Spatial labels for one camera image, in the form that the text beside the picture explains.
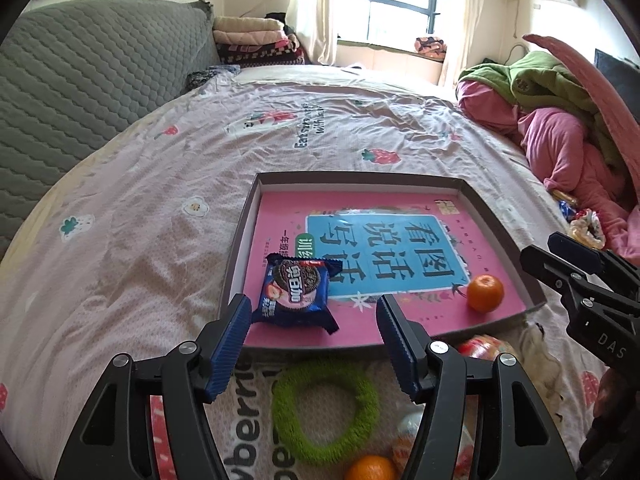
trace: stack of folded blankets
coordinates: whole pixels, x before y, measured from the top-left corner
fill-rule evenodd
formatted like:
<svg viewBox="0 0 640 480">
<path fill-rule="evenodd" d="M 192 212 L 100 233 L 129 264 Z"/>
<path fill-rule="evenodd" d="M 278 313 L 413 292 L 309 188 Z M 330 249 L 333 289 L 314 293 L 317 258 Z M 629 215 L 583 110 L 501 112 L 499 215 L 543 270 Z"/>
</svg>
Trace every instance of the stack of folded blankets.
<svg viewBox="0 0 640 480">
<path fill-rule="evenodd" d="M 295 34 L 269 18 L 216 18 L 213 27 L 220 61 L 241 68 L 305 63 L 305 53 Z"/>
</svg>

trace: gray quilted headboard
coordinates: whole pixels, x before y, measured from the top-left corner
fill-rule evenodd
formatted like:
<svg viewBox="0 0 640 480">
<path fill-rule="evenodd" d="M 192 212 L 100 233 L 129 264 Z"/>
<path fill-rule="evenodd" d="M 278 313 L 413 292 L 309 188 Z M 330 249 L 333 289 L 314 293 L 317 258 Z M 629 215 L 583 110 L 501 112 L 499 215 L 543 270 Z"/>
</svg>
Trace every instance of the gray quilted headboard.
<svg viewBox="0 0 640 480">
<path fill-rule="evenodd" d="M 0 46 L 0 258 L 80 160 L 219 63 L 204 1 L 74 0 L 26 12 Z"/>
</svg>

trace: bed sheet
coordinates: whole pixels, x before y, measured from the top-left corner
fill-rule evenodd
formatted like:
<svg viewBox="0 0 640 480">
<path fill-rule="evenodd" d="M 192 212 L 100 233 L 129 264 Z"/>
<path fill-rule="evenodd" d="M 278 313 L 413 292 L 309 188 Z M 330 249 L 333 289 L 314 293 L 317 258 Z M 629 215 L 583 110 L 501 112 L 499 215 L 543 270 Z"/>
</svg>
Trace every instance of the bed sheet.
<svg viewBox="0 0 640 480">
<path fill-rule="evenodd" d="M 0 266 L 0 429 L 27 468 L 53 478 L 80 409 L 113 355 L 125 351 L 139 360 L 165 354 L 218 316 L 226 255 L 257 172 L 464 178 L 520 247 L 544 246 L 564 221 L 524 155 L 443 99 L 451 93 L 432 96 L 439 91 L 337 68 L 220 75 L 138 121 L 61 179 Z M 309 117 L 315 119 L 310 128 Z M 388 155 L 371 160 L 365 150 Z M 558 296 L 547 293 L 548 305 L 529 322 L 544 328 L 550 353 L 564 366 L 562 376 L 551 374 L 542 387 L 564 399 L 557 420 L 575 459 L 604 367 L 566 336 L 566 312 Z M 498 335 L 522 348 L 520 332 Z M 385 453 L 388 436 L 411 406 L 387 362 L 362 366 L 385 406 L 363 452 Z M 341 478 L 345 464 L 312 468 L 277 442 L 269 406 L 280 371 L 257 364 L 237 370 L 207 407 L 228 472 Z M 339 392 L 325 388 L 301 402 L 318 442 L 339 434 L 353 410 Z M 155 427 L 162 413 L 156 408 Z M 259 428 L 251 441 L 243 433 L 248 425 Z M 156 437 L 162 446 L 162 436 Z M 162 452 L 159 463 L 164 478 L 175 475 Z"/>
</svg>

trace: window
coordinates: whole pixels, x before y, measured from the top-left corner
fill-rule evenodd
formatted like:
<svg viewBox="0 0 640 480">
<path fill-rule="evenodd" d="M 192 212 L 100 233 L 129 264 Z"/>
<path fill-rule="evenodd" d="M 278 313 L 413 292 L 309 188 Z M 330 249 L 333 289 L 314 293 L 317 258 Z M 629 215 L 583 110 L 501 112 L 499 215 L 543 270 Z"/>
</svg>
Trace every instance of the window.
<svg viewBox="0 0 640 480">
<path fill-rule="evenodd" d="M 436 0 L 338 0 L 342 40 L 413 50 L 415 38 L 433 34 Z"/>
</svg>

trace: window frame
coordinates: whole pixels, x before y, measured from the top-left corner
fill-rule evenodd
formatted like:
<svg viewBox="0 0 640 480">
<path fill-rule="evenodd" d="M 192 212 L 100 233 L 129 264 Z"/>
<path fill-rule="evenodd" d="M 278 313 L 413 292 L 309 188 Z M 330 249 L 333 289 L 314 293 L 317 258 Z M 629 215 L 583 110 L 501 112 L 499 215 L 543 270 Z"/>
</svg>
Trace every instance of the window frame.
<svg viewBox="0 0 640 480">
<path fill-rule="evenodd" d="M 427 34 L 433 34 L 435 19 L 436 19 L 436 16 L 439 15 L 439 12 L 436 12 L 436 4 L 438 0 L 429 0 L 428 8 L 406 4 L 404 2 L 399 2 L 398 0 L 368 0 L 368 1 L 369 1 L 369 18 L 367 20 L 367 41 L 369 41 L 369 27 L 371 24 L 371 3 L 372 2 L 385 4 L 393 7 L 399 7 L 401 9 L 413 10 L 414 12 L 420 12 L 421 14 L 427 15 L 429 17 L 429 27 L 425 32 Z"/>
</svg>

